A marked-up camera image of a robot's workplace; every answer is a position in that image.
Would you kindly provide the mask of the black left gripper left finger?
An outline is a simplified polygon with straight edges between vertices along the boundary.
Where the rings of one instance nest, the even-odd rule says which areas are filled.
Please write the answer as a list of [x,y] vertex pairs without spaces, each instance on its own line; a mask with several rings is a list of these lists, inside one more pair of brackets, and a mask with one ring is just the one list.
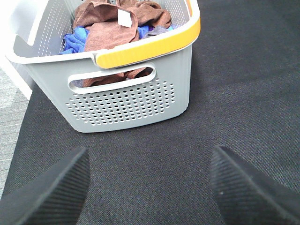
[[0,201],[2,225],[75,225],[90,185],[89,152],[77,147]]

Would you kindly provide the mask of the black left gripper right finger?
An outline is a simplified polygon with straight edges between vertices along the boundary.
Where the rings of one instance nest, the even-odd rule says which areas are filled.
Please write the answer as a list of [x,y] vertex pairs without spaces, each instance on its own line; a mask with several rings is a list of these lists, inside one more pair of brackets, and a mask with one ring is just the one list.
[[225,146],[214,146],[210,183],[227,225],[298,225],[300,195]]

